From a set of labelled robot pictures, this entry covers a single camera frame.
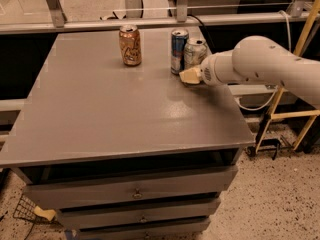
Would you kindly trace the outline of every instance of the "gray drawer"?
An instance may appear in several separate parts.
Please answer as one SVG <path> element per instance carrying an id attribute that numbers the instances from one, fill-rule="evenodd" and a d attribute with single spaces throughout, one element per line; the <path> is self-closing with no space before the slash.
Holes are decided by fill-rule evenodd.
<path id="1" fill-rule="evenodd" d="M 120 203 L 226 190 L 237 167 L 209 167 L 57 184 L 31 185 L 25 195 L 43 209 Z"/>
<path id="2" fill-rule="evenodd" d="M 118 227 L 90 232 L 80 232 L 81 240 L 131 240 L 150 237 L 201 232 L 207 229 L 210 219 L 189 219 L 173 223 L 159 223 L 151 226 Z"/>
<path id="3" fill-rule="evenodd" d="M 148 224 L 155 221 L 209 216 L 220 205 L 219 198 L 171 202 L 147 202 L 116 208 L 89 209 L 58 214 L 58 221 L 68 229 L 84 229 L 125 224 Z"/>

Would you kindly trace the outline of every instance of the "can lid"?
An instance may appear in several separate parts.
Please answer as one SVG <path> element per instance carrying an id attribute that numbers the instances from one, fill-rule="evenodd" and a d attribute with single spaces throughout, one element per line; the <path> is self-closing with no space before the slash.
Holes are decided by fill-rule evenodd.
<path id="1" fill-rule="evenodd" d="M 174 35 L 174 36 L 186 36 L 186 35 L 189 35 L 189 32 L 185 28 L 175 28 L 174 30 L 172 30 L 172 35 Z"/>
<path id="2" fill-rule="evenodd" d="M 189 38 L 187 42 L 191 45 L 205 45 L 207 43 L 206 40 L 201 38 Z"/>
<path id="3" fill-rule="evenodd" d="M 133 24 L 123 25 L 123 26 L 120 27 L 120 31 L 121 32 L 126 32 L 126 33 L 134 32 L 137 29 L 138 29 L 138 27 L 136 25 L 133 25 Z"/>

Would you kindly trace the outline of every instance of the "soda can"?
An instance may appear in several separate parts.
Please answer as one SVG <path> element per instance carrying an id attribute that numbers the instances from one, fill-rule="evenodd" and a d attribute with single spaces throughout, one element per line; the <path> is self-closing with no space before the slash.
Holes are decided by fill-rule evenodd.
<path id="1" fill-rule="evenodd" d="M 124 25 L 120 28 L 119 45 L 124 64 L 137 66 L 141 63 L 140 33 L 136 25 Z"/>
<path id="2" fill-rule="evenodd" d="M 184 46 L 189 38 L 186 29 L 174 29 L 171 32 L 171 72 L 178 75 L 184 70 Z"/>
<path id="3" fill-rule="evenodd" d="M 192 68 L 207 57 L 207 43 L 204 39 L 190 38 L 184 47 L 184 67 Z"/>

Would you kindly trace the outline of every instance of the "wire basket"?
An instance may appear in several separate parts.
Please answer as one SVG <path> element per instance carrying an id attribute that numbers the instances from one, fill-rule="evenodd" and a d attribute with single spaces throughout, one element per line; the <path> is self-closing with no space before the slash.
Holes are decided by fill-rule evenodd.
<path id="1" fill-rule="evenodd" d="M 54 224 L 60 225 L 56 220 L 48 221 L 45 218 L 37 216 L 33 211 L 36 204 L 25 195 L 21 195 L 17 207 L 14 210 L 13 218 L 32 222 L 34 224 Z"/>

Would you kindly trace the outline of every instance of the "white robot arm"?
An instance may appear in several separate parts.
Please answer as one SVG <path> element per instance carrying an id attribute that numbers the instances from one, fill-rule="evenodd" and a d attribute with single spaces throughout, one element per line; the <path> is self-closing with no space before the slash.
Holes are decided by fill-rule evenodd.
<path id="1" fill-rule="evenodd" d="M 251 36 L 234 50 L 210 55 L 198 77 L 210 86 L 276 84 L 320 109 L 320 62 L 297 57 L 266 37 Z"/>

